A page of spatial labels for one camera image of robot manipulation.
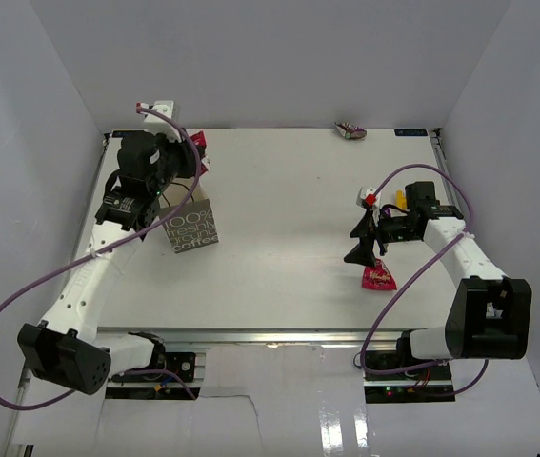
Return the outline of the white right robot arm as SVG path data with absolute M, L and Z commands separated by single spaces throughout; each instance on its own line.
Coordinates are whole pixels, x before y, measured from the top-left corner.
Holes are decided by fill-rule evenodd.
M 528 348 L 532 291 L 524 279 L 510 278 L 466 231 L 460 210 L 436 198 L 431 181 L 405 188 L 406 208 L 391 216 L 373 188 L 361 189 L 356 203 L 364 215 L 351 231 L 358 243 L 344 258 L 374 267 L 392 243 L 422 241 L 438 256 L 455 286 L 446 322 L 403 336 L 394 356 L 396 371 L 414 380 L 430 360 L 524 357 Z

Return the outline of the red snack packet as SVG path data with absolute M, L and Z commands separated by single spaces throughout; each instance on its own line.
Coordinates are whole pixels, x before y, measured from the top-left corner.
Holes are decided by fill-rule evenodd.
M 199 130 L 195 132 L 190 139 L 197 147 L 200 159 L 201 159 L 201 174 L 204 175 L 210 170 L 210 159 L 207 155 L 207 139 L 205 132 Z

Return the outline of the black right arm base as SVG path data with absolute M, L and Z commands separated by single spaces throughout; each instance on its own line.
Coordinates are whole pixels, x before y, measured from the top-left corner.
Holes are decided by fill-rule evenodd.
M 449 366 L 436 366 L 391 375 L 364 375 L 367 405 L 454 402 Z

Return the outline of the grey white paper coffee bag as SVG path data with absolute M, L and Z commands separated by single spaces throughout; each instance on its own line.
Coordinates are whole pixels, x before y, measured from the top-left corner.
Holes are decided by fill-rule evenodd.
M 176 179 L 159 199 L 159 217 L 163 218 L 190 191 L 193 179 Z M 163 224 L 174 253 L 203 248 L 219 241 L 210 198 L 198 184 L 187 203 L 175 216 Z

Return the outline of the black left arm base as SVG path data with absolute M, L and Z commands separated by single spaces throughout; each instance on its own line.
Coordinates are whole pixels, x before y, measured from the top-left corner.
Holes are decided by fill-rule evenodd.
M 163 369 L 177 374 L 184 382 L 189 383 L 194 380 L 196 366 L 196 354 L 194 352 L 166 352 L 158 358 L 152 369 Z M 124 374 L 115 375 L 110 379 L 114 383 L 155 383 L 165 385 L 172 382 L 172 379 L 161 373 L 152 374 Z

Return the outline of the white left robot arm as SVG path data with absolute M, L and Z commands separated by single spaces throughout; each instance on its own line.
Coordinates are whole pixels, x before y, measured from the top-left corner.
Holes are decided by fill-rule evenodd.
M 108 342 L 97 336 L 112 289 L 146 230 L 160 217 L 160 197 L 177 178 L 195 176 L 202 150 L 163 133 L 126 134 L 117 151 L 117 169 L 105 184 L 85 253 L 58 298 L 36 325 L 25 324 L 17 343 L 32 374 L 67 389 L 92 395 L 114 374 L 136 370 L 144 379 L 160 377 L 166 356 L 146 334 Z

